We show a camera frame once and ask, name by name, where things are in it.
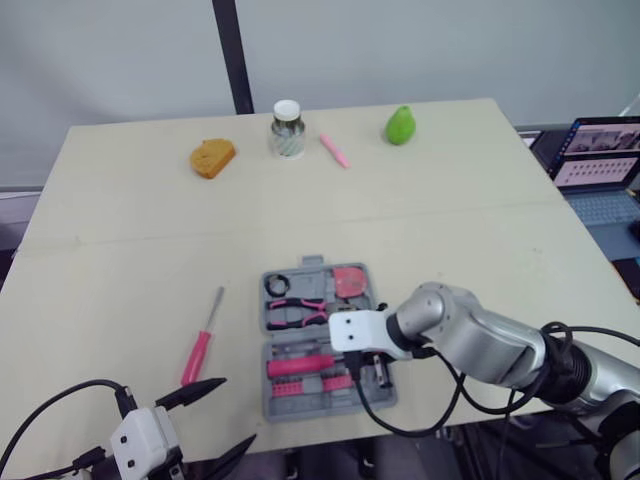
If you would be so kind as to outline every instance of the gray tool case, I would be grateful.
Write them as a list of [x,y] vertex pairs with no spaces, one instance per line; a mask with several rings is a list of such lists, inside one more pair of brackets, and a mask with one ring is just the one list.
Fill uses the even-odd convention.
[[[342,357],[340,352],[335,352],[331,348],[329,326],[326,323],[276,331],[267,328],[270,322],[291,323],[314,313],[312,309],[290,306],[272,310],[268,308],[270,302],[285,298],[345,302],[344,299],[336,297],[333,269],[339,267],[359,268],[367,277],[364,292],[360,296],[349,298],[346,303],[358,309],[375,309],[377,303],[371,286],[371,277],[367,268],[361,263],[325,265],[322,256],[309,256],[303,257],[300,268],[267,272],[262,276],[260,325],[263,333],[271,337],[271,340],[265,343],[262,355],[262,405],[264,416],[270,422],[309,419],[363,410],[353,384],[345,388],[333,389],[341,387],[342,384],[339,383],[341,381],[350,382],[350,378],[344,377],[348,375],[348,371],[341,361],[316,372],[281,375],[274,378],[269,378],[268,374],[268,362],[272,360],[290,360],[310,355],[333,355],[338,360]],[[283,275],[289,281],[288,290],[279,297],[271,296],[265,286],[265,282],[275,275]],[[397,401],[390,369],[384,361],[378,362],[380,358],[375,356],[375,365],[367,364],[361,371],[363,390],[374,409],[390,407]],[[284,395],[284,392],[291,393],[289,388],[297,394]]]

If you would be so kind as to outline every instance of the black pole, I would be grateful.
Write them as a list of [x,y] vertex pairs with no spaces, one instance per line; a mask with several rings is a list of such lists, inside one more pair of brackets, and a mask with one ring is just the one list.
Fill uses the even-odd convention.
[[211,4],[218,24],[218,35],[220,35],[222,54],[224,55],[224,63],[227,66],[227,75],[229,76],[231,95],[233,96],[236,113],[238,115],[254,113],[247,65],[244,61],[244,51],[242,50],[236,2],[235,0],[212,0]]

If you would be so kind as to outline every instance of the white wall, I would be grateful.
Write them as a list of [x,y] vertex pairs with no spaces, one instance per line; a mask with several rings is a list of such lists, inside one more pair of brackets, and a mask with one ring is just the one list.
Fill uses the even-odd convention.
[[0,188],[43,185],[70,125],[234,113],[210,0],[0,2]]
[[616,115],[640,0],[237,0],[257,112],[494,97],[512,123]]

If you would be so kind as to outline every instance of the cable connector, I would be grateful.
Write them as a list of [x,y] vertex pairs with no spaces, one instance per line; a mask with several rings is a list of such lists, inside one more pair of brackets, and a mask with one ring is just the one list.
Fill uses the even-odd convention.
[[119,387],[115,392],[116,402],[118,403],[118,410],[120,410],[120,416],[124,419],[127,413],[138,408],[138,404],[133,398],[133,394],[129,387]]
[[437,352],[436,352],[436,349],[433,347],[420,347],[420,348],[414,348],[413,350],[411,350],[411,355],[413,356],[413,358],[422,360],[422,359],[431,358],[437,355]]
[[344,352],[344,365],[351,374],[351,379],[354,382],[360,381],[360,369],[362,368],[362,352],[354,350],[352,352]]
[[85,468],[93,467],[105,459],[105,449],[102,447],[95,447],[88,452],[83,453],[76,458],[71,465],[74,470],[83,470]]

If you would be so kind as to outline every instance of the table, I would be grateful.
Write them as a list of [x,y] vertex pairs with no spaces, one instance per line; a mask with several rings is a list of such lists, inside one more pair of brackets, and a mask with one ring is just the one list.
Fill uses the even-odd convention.
[[[390,304],[435,279],[533,326],[606,323],[640,335],[624,284],[493,101],[412,105],[418,131],[402,147],[380,139],[394,108],[304,112],[307,152],[295,162],[269,154],[269,115],[72,128],[0,293],[3,436],[88,378],[131,386],[141,405],[176,388],[218,285],[227,291],[203,376],[229,382],[172,411],[187,460],[254,432],[253,452],[384,433],[365,414],[262,417],[260,275],[308,254],[365,263]],[[214,137],[230,138],[238,155],[206,181],[187,158]],[[579,338],[638,363],[617,339]],[[433,423],[453,390],[445,369],[437,360],[392,369],[399,402],[381,416],[404,428]],[[506,404],[504,389],[470,388]],[[461,402],[450,423],[484,418]],[[110,393],[79,393],[34,423],[5,475],[66,465],[106,445],[117,422]]]

